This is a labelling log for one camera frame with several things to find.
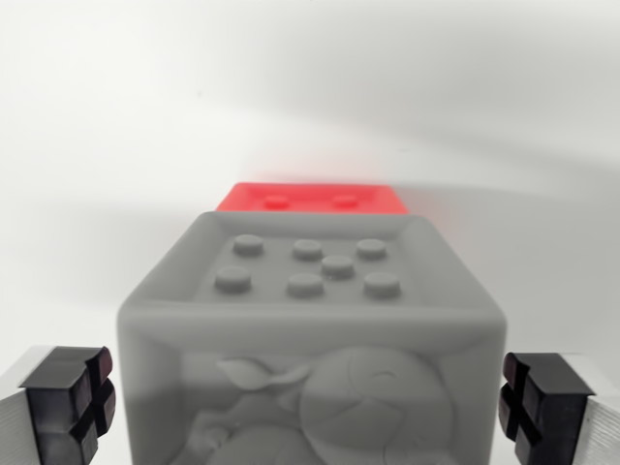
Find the red block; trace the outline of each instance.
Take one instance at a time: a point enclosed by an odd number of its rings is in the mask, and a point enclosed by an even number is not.
[[[408,213],[389,186],[358,184],[235,184],[218,211]]]

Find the gray plastic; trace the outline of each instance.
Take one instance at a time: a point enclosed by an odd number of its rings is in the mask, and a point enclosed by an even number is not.
[[[135,465],[483,465],[506,322],[412,215],[204,213],[124,303]]]

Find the white backdrop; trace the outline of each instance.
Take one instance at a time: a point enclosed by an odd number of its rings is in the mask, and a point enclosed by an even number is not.
[[[0,0],[0,370],[115,350],[122,299],[234,182],[333,181],[397,185],[510,350],[620,384],[618,24],[612,2]],[[93,464],[129,457],[121,402]]]

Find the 3d printed cube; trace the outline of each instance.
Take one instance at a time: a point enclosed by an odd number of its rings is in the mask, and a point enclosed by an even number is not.
[[[359,184],[235,184],[218,211],[407,213],[389,186]]]
[[[119,314],[134,465],[488,463],[505,326],[423,218],[204,213]]]

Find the raised dot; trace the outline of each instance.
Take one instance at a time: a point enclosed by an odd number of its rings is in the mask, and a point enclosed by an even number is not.
[[[321,270],[331,278],[350,278],[354,274],[353,260],[343,255],[329,255],[321,262]]]
[[[270,210],[283,210],[289,206],[290,202],[286,196],[266,196],[263,204]]]
[[[386,256],[386,244],[379,239],[363,239],[357,243],[357,254],[366,260],[378,260]]]
[[[394,274],[377,271],[364,278],[364,291],[377,298],[396,297],[400,294],[400,281]]]
[[[238,235],[232,247],[238,255],[253,257],[263,252],[263,239],[253,234]]]
[[[289,278],[287,290],[295,297],[312,297],[323,293],[323,279],[314,273],[294,274]]]
[[[339,208],[353,208],[357,205],[358,200],[357,197],[354,195],[344,194],[340,196],[334,196],[331,199],[331,202],[334,206],[337,206]]]
[[[243,266],[224,266],[217,270],[215,287],[229,294],[248,291],[252,283],[250,271]]]
[[[299,260],[318,260],[323,256],[323,248],[316,240],[300,239],[293,244],[293,255]]]

